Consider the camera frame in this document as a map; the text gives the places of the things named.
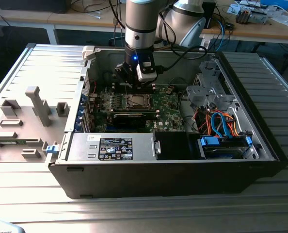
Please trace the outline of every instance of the robotic arm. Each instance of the robotic arm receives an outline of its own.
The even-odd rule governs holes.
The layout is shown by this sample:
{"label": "robotic arm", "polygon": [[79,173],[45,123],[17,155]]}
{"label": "robotic arm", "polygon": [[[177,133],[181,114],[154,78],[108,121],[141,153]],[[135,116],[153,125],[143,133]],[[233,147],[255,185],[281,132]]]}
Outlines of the robotic arm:
{"label": "robotic arm", "polygon": [[[203,18],[203,0],[127,0],[125,60],[115,71],[118,76],[140,89],[156,80],[163,73],[162,66],[156,66],[153,57],[156,37],[166,39],[163,31],[163,17],[176,33],[176,42],[185,47],[193,46],[206,22]],[[168,35],[174,41],[174,35]]]}

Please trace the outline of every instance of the wooden table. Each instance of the wooden table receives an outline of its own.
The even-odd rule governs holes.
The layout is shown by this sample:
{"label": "wooden table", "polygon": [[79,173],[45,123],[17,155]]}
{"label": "wooden table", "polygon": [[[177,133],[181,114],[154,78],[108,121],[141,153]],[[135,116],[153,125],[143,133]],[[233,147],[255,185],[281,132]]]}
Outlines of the wooden table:
{"label": "wooden table", "polygon": [[[85,5],[88,5],[91,0],[85,0]],[[287,43],[288,44],[288,26],[277,23],[269,19],[266,25],[261,24],[247,24],[241,25],[235,22],[235,15],[225,13],[228,5],[232,4],[231,0],[218,0],[218,6],[221,14],[226,18],[227,22],[235,25],[232,40],[243,41],[259,41],[272,43]],[[99,6],[89,8],[89,10],[101,9],[108,6],[107,1]],[[82,6],[76,3],[73,6],[75,9],[82,11]],[[122,4],[123,21],[126,8]],[[56,29],[66,30],[82,30],[82,31],[101,31],[113,32],[113,15],[110,8],[101,11],[101,19],[97,19],[85,13],[75,12],[70,9],[66,14],[55,14],[49,12],[31,12],[31,11],[4,11],[0,9],[0,14],[11,26],[19,27],[36,27],[47,30],[48,37],[51,44],[58,44]],[[7,24],[0,17],[0,25],[7,26]],[[202,45],[208,46],[210,40],[217,37],[220,29],[217,25],[213,25],[210,29],[204,29],[200,35]]]}

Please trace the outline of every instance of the blue cable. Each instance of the blue cable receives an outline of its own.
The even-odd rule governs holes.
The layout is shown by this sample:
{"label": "blue cable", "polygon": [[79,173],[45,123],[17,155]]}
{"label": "blue cable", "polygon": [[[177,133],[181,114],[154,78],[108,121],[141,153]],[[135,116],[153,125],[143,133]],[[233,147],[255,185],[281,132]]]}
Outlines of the blue cable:
{"label": "blue cable", "polygon": [[220,117],[221,117],[221,119],[222,119],[223,129],[224,129],[224,132],[225,132],[226,136],[228,136],[229,138],[232,138],[232,135],[231,135],[230,131],[229,131],[228,128],[227,128],[226,119],[225,119],[225,117],[223,116],[223,114],[221,114],[221,113],[214,113],[214,114],[212,115],[212,117],[211,117],[211,127],[212,127],[213,131],[214,131],[219,137],[223,137],[222,134],[215,129],[214,119],[215,119],[215,117],[216,117],[217,115],[220,115]]}
{"label": "blue cable", "polygon": [[221,48],[221,46],[222,46],[222,43],[223,43],[223,40],[224,40],[225,31],[224,31],[222,23],[220,21],[218,21],[218,20],[216,20],[216,21],[220,24],[220,26],[222,28],[222,39],[221,39],[219,47],[216,49],[216,51],[218,51]]}

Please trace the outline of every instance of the table leg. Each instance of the table leg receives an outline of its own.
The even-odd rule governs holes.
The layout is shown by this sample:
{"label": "table leg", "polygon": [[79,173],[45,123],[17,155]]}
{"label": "table leg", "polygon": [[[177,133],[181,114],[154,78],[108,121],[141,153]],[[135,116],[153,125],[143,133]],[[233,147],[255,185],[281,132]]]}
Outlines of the table leg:
{"label": "table leg", "polygon": [[55,27],[52,24],[48,24],[45,26],[45,29],[47,31],[47,35],[48,35],[50,44],[58,45],[59,40],[58,40],[57,31],[56,31]]}

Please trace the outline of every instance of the metal bracket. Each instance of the metal bracket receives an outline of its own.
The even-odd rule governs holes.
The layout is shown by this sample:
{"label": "metal bracket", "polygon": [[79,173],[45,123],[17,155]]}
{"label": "metal bracket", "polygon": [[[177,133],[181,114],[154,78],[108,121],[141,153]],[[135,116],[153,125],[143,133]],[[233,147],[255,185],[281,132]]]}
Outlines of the metal bracket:
{"label": "metal bracket", "polygon": [[190,101],[197,106],[205,106],[208,103],[207,96],[216,95],[213,88],[201,86],[188,86],[186,91]]}
{"label": "metal bracket", "polygon": [[160,141],[154,142],[154,156],[161,154]]}

